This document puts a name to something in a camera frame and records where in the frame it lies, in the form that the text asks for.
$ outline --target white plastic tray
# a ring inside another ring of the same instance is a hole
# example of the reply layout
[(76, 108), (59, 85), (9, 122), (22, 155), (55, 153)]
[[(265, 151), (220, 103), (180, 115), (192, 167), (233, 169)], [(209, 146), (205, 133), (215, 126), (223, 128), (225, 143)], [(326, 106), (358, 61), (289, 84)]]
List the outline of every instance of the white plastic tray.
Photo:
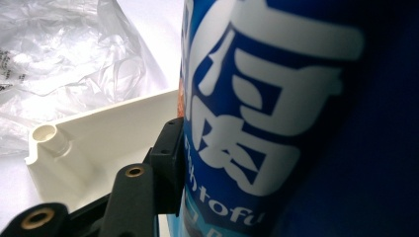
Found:
[(41, 199), (73, 211), (108, 194), (117, 171), (142, 162), (176, 110), (171, 90), (36, 127), (26, 163)]

